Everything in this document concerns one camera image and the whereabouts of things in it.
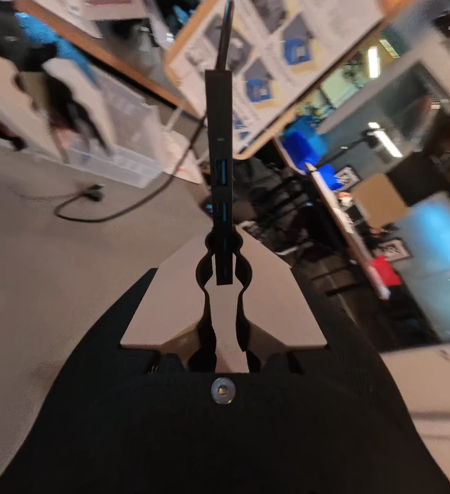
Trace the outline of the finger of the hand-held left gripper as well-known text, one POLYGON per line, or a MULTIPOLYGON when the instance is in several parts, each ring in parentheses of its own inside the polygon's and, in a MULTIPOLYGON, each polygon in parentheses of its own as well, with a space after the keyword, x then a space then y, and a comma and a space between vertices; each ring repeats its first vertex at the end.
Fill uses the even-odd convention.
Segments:
POLYGON ((52 58, 43 64, 43 69, 68 88, 70 99, 76 104, 74 109, 85 111, 87 119, 84 121, 92 127, 105 153, 113 155, 117 147, 117 135, 99 86, 71 59, 52 58))
POLYGON ((32 96, 17 84, 22 74, 8 59, 0 57, 0 138, 17 150, 31 148, 53 160, 62 161, 62 150, 48 117, 32 96))

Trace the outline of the long wooden table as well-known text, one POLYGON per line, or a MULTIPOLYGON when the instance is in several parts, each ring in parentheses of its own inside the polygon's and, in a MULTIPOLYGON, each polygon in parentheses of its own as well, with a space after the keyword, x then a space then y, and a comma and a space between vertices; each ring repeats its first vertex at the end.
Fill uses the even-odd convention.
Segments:
POLYGON ((353 260, 365 275, 370 286, 375 290, 380 300, 390 299, 391 292, 372 264, 373 257, 366 248, 362 238, 359 236, 352 222, 339 206, 339 201, 332 190, 324 181, 320 172, 310 163, 306 163, 307 176, 311 180, 314 188, 321 198, 323 205, 327 208, 332 220, 337 226, 337 230, 342 235, 347 244, 344 253, 349 254, 349 259, 353 260))
POLYGON ((309 175, 309 172, 296 167, 296 165, 291 160, 288 152, 285 150, 284 146, 278 138, 274 137, 273 139, 271 139, 271 141, 286 167, 288 167, 295 175, 299 177, 305 177, 309 175))

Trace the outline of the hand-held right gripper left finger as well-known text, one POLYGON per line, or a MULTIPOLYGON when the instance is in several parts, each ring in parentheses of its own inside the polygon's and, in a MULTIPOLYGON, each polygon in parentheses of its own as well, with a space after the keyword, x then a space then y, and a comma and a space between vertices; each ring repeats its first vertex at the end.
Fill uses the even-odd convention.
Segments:
POLYGON ((213 275, 211 228, 200 232, 160 264, 120 344, 162 355, 215 354, 206 283, 213 275))

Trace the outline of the poster sign on wooden board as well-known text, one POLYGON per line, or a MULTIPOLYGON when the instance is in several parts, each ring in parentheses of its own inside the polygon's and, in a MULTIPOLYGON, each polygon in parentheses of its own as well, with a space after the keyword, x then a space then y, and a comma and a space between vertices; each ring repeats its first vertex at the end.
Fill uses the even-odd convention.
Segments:
MULTIPOLYGON (((215 67, 227 1, 202 1, 164 58, 164 70, 198 117, 215 67)), ((384 18, 379 1, 234 1, 233 152, 250 157, 294 114, 294 104, 384 18)))

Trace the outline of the slim black usb hub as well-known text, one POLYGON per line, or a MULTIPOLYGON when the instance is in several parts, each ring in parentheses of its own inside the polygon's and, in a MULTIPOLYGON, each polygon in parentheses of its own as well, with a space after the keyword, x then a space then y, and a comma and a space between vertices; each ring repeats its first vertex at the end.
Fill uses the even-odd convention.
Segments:
POLYGON ((212 250, 217 285, 233 282, 232 74, 207 70, 205 90, 213 212, 212 250))

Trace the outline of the blue plastic bin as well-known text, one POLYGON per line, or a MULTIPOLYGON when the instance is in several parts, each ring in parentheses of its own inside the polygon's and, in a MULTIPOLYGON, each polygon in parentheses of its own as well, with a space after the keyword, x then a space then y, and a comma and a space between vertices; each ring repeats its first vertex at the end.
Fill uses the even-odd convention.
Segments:
POLYGON ((304 134, 298 130, 284 133, 281 143, 292 163, 299 169, 305 164, 316 165, 327 153, 327 145, 316 133, 304 134))
POLYGON ((336 176, 334 168, 331 164, 324 164, 323 166, 320 166, 317 171, 329 190, 338 191, 343 189, 344 184, 336 176))

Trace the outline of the white sign stand base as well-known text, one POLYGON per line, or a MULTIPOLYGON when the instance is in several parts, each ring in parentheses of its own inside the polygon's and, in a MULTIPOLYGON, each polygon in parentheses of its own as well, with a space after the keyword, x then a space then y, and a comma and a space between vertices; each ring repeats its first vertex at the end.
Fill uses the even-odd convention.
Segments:
POLYGON ((201 165, 208 161, 209 151, 206 150, 198 157, 192 150, 188 151, 179 167, 176 168, 189 146, 189 140, 174 130, 163 131, 163 139, 166 160, 160 165, 161 170, 181 180, 193 184, 203 184, 201 165))

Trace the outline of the small red bin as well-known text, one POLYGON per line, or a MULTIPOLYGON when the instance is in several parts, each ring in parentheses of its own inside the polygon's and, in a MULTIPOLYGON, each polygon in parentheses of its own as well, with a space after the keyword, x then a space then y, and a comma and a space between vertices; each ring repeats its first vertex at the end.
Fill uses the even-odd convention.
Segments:
POLYGON ((402 284, 400 276, 392 268, 387 258, 383 255, 377 256, 371 261, 372 267, 376 270, 382 283, 387 287, 400 286, 402 284))

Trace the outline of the framed tag sign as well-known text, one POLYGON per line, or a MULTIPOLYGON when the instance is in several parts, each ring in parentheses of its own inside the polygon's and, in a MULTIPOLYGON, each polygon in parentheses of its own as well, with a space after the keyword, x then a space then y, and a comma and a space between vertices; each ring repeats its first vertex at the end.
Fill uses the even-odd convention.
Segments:
POLYGON ((372 254, 374 258, 384 257, 389 263, 412 259, 414 257, 407 244, 401 238, 394 238, 378 243, 376 248, 372 250, 372 254))
POLYGON ((339 192, 349 191, 362 180, 357 171, 350 165, 346 165, 336 172, 335 177, 340 182, 340 187, 337 189, 339 192))

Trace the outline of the black tripod light stand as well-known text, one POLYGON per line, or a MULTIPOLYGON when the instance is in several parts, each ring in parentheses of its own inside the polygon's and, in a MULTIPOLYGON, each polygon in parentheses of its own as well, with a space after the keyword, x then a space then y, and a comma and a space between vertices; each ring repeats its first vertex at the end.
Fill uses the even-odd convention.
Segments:
POLYGON ((375 129, 368 128, 360 133, 359 139, 356 139, 348 145, 340 146, 336 151, 327 153, 325 157, 322 158, 319 166, 332 164, 334 160, 343 157, 345 154, 347 154, 349 151, 352 151, 359 145, 365 145, 370 150, 378 147, 380 145, 380 142, 375 135, 375 129))

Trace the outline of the clear plastic drawer box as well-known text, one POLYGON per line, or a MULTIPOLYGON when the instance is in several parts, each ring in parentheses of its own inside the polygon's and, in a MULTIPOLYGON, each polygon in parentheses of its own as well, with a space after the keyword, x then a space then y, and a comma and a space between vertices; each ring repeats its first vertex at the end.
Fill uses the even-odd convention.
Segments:
POLYGON ((113 75, 94 68, 115 126, 117 147, 110 157, 92 139, 90 149, 75 138, 68 149, 71 168, 99 177, 145 188, 162 173, 157 146, 162 143, 161 120, 156 106, 113 75))

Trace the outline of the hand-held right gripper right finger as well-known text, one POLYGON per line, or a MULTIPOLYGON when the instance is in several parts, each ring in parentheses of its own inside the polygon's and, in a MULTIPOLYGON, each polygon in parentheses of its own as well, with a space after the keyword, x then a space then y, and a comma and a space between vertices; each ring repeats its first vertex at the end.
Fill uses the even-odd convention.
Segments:
POLYGON ((235 276, 238 297, 236 335, 251 353, 287 353, 327 345, 290 266, 236 227, 235 276))

